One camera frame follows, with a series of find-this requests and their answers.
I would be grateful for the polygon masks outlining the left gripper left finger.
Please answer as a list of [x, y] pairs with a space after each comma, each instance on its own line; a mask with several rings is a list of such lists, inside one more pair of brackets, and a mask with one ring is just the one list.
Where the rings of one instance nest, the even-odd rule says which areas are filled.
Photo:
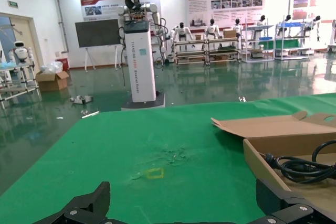
[[110, 183], [102, 182], [93, 192], [74, 197], [62, 210], [36, 223], [107, 223], [109, 207]]

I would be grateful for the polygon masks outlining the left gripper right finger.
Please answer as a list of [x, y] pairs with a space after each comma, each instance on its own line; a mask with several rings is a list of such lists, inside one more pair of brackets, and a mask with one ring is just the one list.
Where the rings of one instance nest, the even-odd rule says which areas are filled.
[[265, 214], [256, 223], [335, 223], [335, 214], [262, 179], [256, 180], [256, 202]]

